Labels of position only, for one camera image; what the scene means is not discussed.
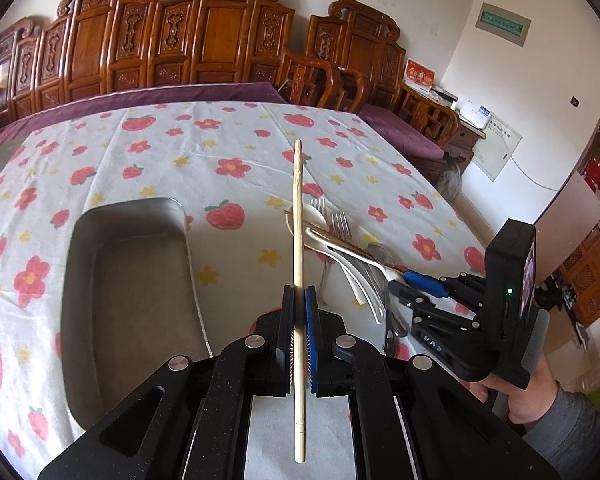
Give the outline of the grey sleeve right forearm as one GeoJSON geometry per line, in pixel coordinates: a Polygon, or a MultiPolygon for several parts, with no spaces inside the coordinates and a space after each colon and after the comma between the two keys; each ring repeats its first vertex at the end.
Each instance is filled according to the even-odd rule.
{"type": "Polygon", "coordinates": [[[557,389],[550,409],[522,437],[562,479],[600,479],[600,413],[583,393],[557,389]]]}

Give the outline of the person's right hand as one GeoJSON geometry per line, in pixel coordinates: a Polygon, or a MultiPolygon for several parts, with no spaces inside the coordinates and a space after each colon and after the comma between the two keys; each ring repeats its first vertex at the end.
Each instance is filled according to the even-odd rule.
{"type": "Polygon", "coordinates": [[[527,388],[521,389],[495,375],[489,375],[481,382],[471,382],[469,391],[482,403],[486,403],[490,390],[508,396],[508,418],[516,425],[530,429],[552,407],[557,393],[556,382],[546,355],[541,354],[535,372],[531,376],[527,388]]]}

